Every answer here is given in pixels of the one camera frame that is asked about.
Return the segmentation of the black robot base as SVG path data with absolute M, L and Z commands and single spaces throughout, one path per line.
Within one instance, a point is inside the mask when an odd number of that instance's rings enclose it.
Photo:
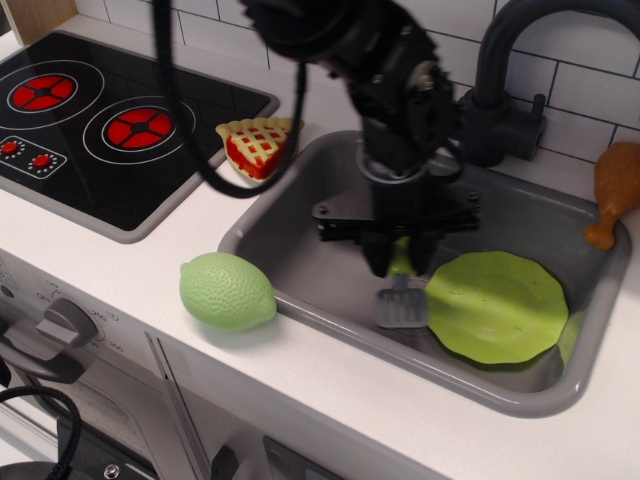
M 107 444 L 86 430 L 79 409 L 65 393 L 43 386 L 22 386 L 1 392 L 1 402 L 38 396 L 53 399 L 67 413 L 58 421 L 64 426 L 63 445 L 53 461 L 24 461 L 1 467 L 2 479 L 157 479 L 155 472 L 131 455 Z

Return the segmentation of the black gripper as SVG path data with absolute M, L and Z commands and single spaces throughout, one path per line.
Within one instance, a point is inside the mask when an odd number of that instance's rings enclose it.
M 370 271 L 388 275 L 393 244 L 410 237 L 409 260 L 424 274 L 447 233 L 475 230 L 480 223 L 479 195 L 454 179 L 427 178 L 407 184 L 360 184 L 312 208 L 320 238 L 361 246 Z

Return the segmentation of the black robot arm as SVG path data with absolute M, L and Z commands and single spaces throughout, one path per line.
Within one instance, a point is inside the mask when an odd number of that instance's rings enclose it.
M 342 79 L 360 116 L 365 184 L 315 206 L 321 238 L 358 244 L 376 276 L 424 273 L 446 233 L 478 224 L 453 188 L 462 113 L 435 43 L 392 1 L 249 1 L 246 13 L 270 49 Z

